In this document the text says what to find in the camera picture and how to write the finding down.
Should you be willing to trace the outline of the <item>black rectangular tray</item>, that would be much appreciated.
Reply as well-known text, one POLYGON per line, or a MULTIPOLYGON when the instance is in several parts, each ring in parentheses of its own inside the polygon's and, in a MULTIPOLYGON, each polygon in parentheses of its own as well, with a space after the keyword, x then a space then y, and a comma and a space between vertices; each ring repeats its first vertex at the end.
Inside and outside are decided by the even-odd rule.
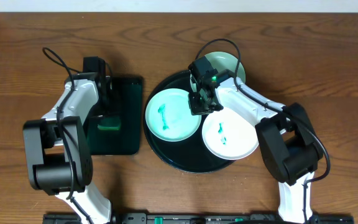
POLYGON ((107 103, 91 110, 84 124, 92 155, 133 155, 139 151, 142 77, 113 77, 107 82, 107 103))

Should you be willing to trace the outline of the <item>mint plate top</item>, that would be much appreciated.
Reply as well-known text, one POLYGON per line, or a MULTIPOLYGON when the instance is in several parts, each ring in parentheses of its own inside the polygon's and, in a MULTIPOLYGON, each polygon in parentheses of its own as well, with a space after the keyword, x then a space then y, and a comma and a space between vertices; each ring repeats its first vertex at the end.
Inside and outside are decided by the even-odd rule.
MULTIPOLYGON (((221 72, 225 69, 229 69, 234 72, 237 65, 237 58, 227 52, 211 52, 206 54, 206 59, 210 62, 213 68, 215 68, 218 72, 221 72)), ((191 72, 190 75, 190 86, 193 92, 196 92, 196 81, 194 77, 195 72, 191 72)), ((242 80, 243 83, 246 82, 246 73, 243 65, 239 64, 239 69, 237 71, 237 76, 242 80)))

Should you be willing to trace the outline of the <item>black round tray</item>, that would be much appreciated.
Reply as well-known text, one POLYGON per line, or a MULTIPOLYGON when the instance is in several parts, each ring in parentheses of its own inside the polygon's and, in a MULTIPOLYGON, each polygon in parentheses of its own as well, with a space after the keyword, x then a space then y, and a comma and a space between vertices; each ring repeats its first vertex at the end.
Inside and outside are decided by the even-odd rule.
POLYGON ((188 137, 185 137, 181 141, 166 141, 157 137, 153 132, 151 122, 147 122, 149 116, 146 115, 148 106, 152 106, 152 98, 161 91, 177 88, 183 91, 190 91, 189 84, 190 72, 183 70, 173 75, 170 75, 164 79, 160 84, 155 87, 147 100, 146 108, 144 110, 144 133, 148 144, 152 148, 153 152, 165 163, 170 166, 190 173, 210 173, 216 172, 234 163, 233 160, 227 160, 215 156, 205 146, 201 135, 202 125, 206 119, 206 115, 200 116, 200 122, 197 122, 196 126, 192 128, 189 125, 186 128, 190 128, 191 132, 188 137))

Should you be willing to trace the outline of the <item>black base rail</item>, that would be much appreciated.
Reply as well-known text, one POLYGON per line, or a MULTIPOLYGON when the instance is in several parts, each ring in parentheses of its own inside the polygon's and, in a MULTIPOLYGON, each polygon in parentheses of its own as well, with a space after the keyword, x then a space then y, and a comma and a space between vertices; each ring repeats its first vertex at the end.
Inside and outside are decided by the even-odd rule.
MULTIPOLYGON (((146 213, 123 213, 113 215, 111 223, 117 224, 225 224, 225 223, 283 223, 276 214, 250 215, 148 215, 146 213)), ((354 224, 352 216, 312 215, 308 221, 313 224, 354 224)))

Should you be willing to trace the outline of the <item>mint plate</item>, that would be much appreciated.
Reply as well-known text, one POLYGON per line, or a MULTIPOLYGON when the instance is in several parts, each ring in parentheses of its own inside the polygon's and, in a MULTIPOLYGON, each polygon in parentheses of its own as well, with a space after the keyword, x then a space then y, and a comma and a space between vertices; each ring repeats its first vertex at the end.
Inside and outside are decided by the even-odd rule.
MULTIPOLYGON (((237 58, 227 52, 211 52, 206 54, 206 59, 210 62, 213 68, 215 68, 218 72, 221 72, 225 69, 229 69, 234 72, 237 65, 237 58)), ((193 92, 196 92, 196 81, 194 77, 195 72, 191 72, 190 75, 190 86, 193 92)), ((246 82, 246 73, 243 65, 239 64, 239 69, 237 71, 237 76, 242 80, 243 83, 246 82)))
POLYGON ((178 142, 192 136, 201 124, 201 116, 193 115, 189 105, 189 92, 169 88, 156 93, 148 102, 145 121, 157 138, 178 142))

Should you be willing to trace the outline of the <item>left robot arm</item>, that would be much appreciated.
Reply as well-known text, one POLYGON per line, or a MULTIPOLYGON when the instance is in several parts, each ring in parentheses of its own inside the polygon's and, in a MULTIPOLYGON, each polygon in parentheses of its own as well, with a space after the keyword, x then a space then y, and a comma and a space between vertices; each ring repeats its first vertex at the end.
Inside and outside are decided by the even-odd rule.
POLYGON ((92 181, 93 161, 83 125, 106 95, 107 76, 71 75, 54 107, 23 126, 30 185, 67 203, 81 223, 109 223, 111 202, 92 181))

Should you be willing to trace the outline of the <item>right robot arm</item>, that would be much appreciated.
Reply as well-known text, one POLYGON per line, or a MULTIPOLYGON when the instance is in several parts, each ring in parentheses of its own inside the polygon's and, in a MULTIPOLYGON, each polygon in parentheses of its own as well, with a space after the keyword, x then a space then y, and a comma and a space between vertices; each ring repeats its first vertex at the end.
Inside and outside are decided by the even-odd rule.
POLYGON ((285 106, 265 98, 230 70, 192 72, 190 83, 193 114, 216 115, 230 109, 253 127, 254 146, 260 148, 267 170, 279 182, 281 219, 308 223, 313 215, 310 183, 325 178, 331 164, 326 164, 323 175, 314 176, 318 161, 329 155, 305 109, 298 103, 285 106))

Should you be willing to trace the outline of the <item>green scrub sponge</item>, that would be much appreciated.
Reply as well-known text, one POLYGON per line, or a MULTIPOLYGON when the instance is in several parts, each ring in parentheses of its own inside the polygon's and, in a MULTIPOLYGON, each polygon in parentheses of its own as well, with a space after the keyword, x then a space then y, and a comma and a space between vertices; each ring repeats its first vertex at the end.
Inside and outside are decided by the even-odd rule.
POLYGON ((118 116, 102 117, 98 123, 101 131, 118 131, 121 128, 121 119, 118 116))

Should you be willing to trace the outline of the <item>white plate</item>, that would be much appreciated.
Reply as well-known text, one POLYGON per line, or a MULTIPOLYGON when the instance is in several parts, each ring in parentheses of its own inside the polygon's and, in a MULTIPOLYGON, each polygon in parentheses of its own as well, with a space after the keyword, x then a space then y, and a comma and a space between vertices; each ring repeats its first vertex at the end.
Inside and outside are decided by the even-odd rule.
POLYGON ((253 125, 229 108, 207 115, 202 137, 207 149, 225 160, 243 159, 259 145, 253 125))

